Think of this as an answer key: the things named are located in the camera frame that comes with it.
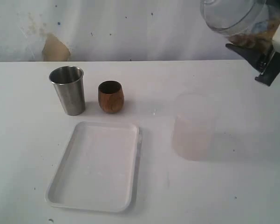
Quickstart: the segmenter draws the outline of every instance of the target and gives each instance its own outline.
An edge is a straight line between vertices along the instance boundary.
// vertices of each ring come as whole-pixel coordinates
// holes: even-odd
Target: cup
[[[70,116],[78,115],[86,108],[83,75],[83,70],[75,66],[57,68],[49,75],[65,113]]]
[[[98,87],[99,106],[106,113],[120,111],[124,104],[122,86],[116,81],[105,81]]]
[[[173,149],[186,160],[203,160],[214,134],[217,103],[206,96],[182,94],[174,104]]]

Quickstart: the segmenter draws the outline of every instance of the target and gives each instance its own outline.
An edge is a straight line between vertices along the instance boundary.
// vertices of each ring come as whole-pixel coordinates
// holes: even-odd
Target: transparent jar
[[[280,24],[280,0],[201,0],[201,14],[232,44],[268,53]]]

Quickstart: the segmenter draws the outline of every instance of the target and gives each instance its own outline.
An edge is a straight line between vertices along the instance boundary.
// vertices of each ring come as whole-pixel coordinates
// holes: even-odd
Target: clear plastic container
[[[201,14],[213,31],[241,47],[267,54],[280,24],[277,0],[201,0]]]
[[[191,161],[206,158],[218,117],[218,104],[210,97],[182,94],[176,98],[172,147]]]

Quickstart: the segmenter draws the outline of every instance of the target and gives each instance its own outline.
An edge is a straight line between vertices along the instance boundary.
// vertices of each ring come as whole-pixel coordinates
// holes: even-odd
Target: cup rim
[[[118,90],[116,90],[115,92],[112,92],[112,93],[106,93],[105,91],[102,90],[102,86],[103,86],[104,84],[107,84],[107,83],[115,83],[116,85],[118,85]],[[115,94],[115,93],[119,92],[121,89],[122,89],[122,85],[120,84],[120,82],[115,81],[115,80],[107,80],[107,81],[104,81],[104,82],[100,83],[99,86],[98,86],[98,91],[99,91],[100,93],[106,94],[106,95]]]
[[[62,69],[62,68],[75,68],[75,69],[78,69],[78,70],[80,70],[80,71],[82,72],[82,75],[81,75],[81,77],[79,77],[77,80],[75,80],[75,81],[73,81],[73,82],[71,82],[71,83],[55,83],[55,82],[53,82],[53,81],[52,81],[52,78],[51,78],[52,75],[53,75],[53,73],[54,73],[55,71],[59,70],[59,69]],[[55,84],[55,85],[69,85],[69,84],[74,84],[74,83],[78,82],[79,80],[81,80],[81,78],[83,78],[83,76],[84,76],[84,71],[83,71],[83,69],[81,69],[80,67],[74,66],[74,65],[67,65],[67,66],[61,66],[61,67],[56,68],[56,69],[54,69],[53,71],[51,71],[51,73],[50,73],[50,75],[48,76],[48,78],[49,78],[50,82],[53,83],[53,84]]]

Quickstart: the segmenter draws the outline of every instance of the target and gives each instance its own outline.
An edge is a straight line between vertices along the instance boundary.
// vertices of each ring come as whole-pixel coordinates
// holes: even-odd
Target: tray rim
[[[76,127],[78,127],[79,124],[82,124],[82,123],[86,123],[86,124],[111,124],[111,125],[122,125],[122,124],[125,124],[127,126],[131,126],[132,128],[134,128],[136,130],[136,139],[135,139],[135,152],[134,152],[134,156],[133,156],[133,161],[132,161],[132,167],[131,167],[131,177],[130,177],[130,184],[129,184],[129,195],[128,195],[128,200],[127,202],[125,203],[125,205],[119,209],[115,209],[115,210],[94,210],[94,209],[91,209],[91,208],[82,208],[82,207],[73,207],[73,206],[70,206],[70,205],[66,205],[66,204],[62,204],[62,203],[54,203],[52,202],[50,199],[49,199],[49,192],[50,192],[50,189],[52,187],[52,184],[54,182],[54,179],[56,178],[57,176],[57,173],[58,173],[58,169],[60,167],[60,165],[62,164],[62,160],[63,160],[63,157],[65,156],[65,153],[68,149],[68,145],[69,145],[69,142],[70,140],[72,139],[72,136],[75,132],[75,129]],[[137,159],[137,151],[138,151],[138,142],[139,142],[139,127],[137,125],[135,125],[134,123],[129,123],[129,122],[101,122],[101,121],[80,121],[78,123],[76,123],[76,125],[74,126],[73,130],[71,131],[71,134],[70,134],[70,137],[69,137],[69,140],[67,141],[66,143],[66,146],[65,146],[65,149],[63,150],[62,152],[62,157],[60,158],[59,162],[58,162],[58,166],[53,174],[53,177],[51,178],[51,181],[48,185],[48,188],[45,192],[45,201],[52,207],[57,207],[57,208],[65,208],[65,209],[75,209],[75,210],[86,210],[86,211],[102,211],[102,212],[112,212],[112,213],[119,213],[119,212],[122,212],[124,210],[126,210],[128,208],[128,206],[130,205],[130,202],[131,202],[131,198],[132,198],[132,191],[133,191],[133,184],[134,184],[134,175],[135,175],[135,165],[136,165],[136,159]]]

